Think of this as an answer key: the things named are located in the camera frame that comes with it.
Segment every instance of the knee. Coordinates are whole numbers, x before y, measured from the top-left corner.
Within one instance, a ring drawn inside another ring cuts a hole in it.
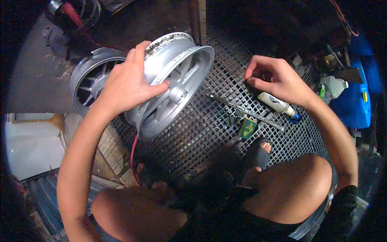
[[[307,154],[304,156],[304,171],[316,193],[326,196],[332,183],[332,168],[321,156]]]
[[[110,208],[113,205],[111,199],[111,193],[113,190],[104,190],[95,196],[91,202],[91,212],[94,218],[98,221],[100,218],[105,217],[110,212]]]

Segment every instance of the forearm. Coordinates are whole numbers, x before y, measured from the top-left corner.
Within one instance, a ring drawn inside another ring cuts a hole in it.
[[[319,128],[330,159],[339,176],[339,191],[346,185],[358,185],[358,155],[347,128],[337,115],[313,94],[304,107]]]
[[[57,185],[59,211],[66,224],[86,214],[92,160],[102,132],[114,114],[96,100],[72,138],[62,160]]]

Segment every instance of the metal mesh floor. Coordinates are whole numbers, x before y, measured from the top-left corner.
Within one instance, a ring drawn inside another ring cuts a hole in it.
[[[272,142],[270,166],[306,153],[329,160],[322,137],[306,111],[293,106],[303,119],[297,125],[292,124],[286,120],[285,115],[272,113],[247,91],[244,73],[253,53],[243,43],[229,36],[211,34],[207,45],[215,49],[215,60],[204,84],[170,127],[152,142],[138,143],[136,156],[146,157],[159,164],[169,178],[179,175],[189,180],[195,169],[213,152],[239,139],[238,131],[243,119],[234,126],[228,125],[227,118],[234,115],[235,109],[210,100],[208,94],[213,93],[285,127],[285,131],[281,132],[265,123],[259,123],[256,132],[240,147],[240,156],[246,153],[255,139],[267,137]],[[313,67],[306,68],[303,80],[307,84],[312,84],[317,78],[319,74]],[[249,115],[247,118],[257,121]],[[121,136],[123,144],[131,147],[135,129],[120,118],[115,118],[112,125]]]

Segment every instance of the white spray can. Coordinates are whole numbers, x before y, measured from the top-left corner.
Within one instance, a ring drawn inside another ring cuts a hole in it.
[[[289,121],[293,123],[298,123],[301,119],[301,116],[296,113],[296,111],[284,101],[279,100],[278,98],[270,95],[269,93],[261,93],[257,96],[259,100],[266,103],[269,107],[276,110],[278,113],[286,113],[290,116]]]

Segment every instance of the silver wheel rim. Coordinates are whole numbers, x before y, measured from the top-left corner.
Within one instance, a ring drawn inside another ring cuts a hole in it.
[[[146,50],[145,79],[150,85],[165,80],[171,84],[165,93],[125,112],[141,140],[157,137],[175,120],[207,76],[214,56],[212,47],[196,46],[185,33],[171,33],[151,43]]]
[[[185,33],[171,33],[153,41],[146,49],[144,77],[149,85],[165,80],[168,91],[125,112],[126,120],[136,126],[140,139],[155,138],[166,129],[189,103],[214,61],[214,49],[196,46]],[[123,51],[100,48],[75,67],[70,80],[75,110],[85,116],[98,97],[109,72],[124,62]]]
[[[126,59],[125,52],[110,48],[96,49],[91,53],[91,57],[78,63],[70,79],[74,108],[82,116],[101,93],[113,67]]]

